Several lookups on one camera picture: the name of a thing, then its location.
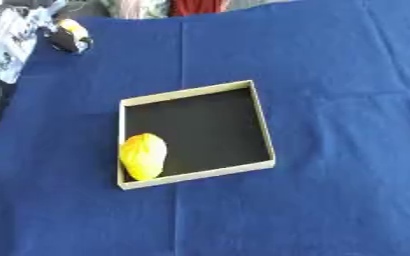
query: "rectangular tray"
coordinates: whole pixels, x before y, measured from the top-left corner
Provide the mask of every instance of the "rectangular tray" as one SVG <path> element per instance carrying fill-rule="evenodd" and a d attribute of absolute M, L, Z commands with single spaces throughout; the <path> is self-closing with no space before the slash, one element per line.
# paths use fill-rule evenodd
<path fill-rule="evenodd" d="M 118 159 L 124 190 L 275 165 L 253 81 L 124 99 L 119 112 L 119 145 L 147 132 L 168 145 L 163 172 L 153 180 L 134 180 Z"/>

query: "yellow ball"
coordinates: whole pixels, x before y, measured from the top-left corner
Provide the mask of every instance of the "yellow ball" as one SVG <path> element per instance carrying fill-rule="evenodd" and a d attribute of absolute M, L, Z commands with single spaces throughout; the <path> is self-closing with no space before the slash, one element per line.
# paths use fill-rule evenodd
<path fill-rule="evenodd" d="M 168 149 L 160 137 L 144 133 L 130 137 L 120 147 L 119 157 L 136 180 L 156 178 L 163 171 Z"/>

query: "blue tablecloth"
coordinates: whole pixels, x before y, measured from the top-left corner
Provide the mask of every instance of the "blue tablecloth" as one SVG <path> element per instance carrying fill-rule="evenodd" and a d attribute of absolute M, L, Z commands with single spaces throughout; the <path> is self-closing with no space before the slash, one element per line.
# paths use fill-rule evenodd
<path fill-rule="evenodd" d="M 410 256 L 410 1 L 82 23 L 0 123 L 0 256 Z M 274 169 L 118 189 L 120 99 L 245 79 Z"/>

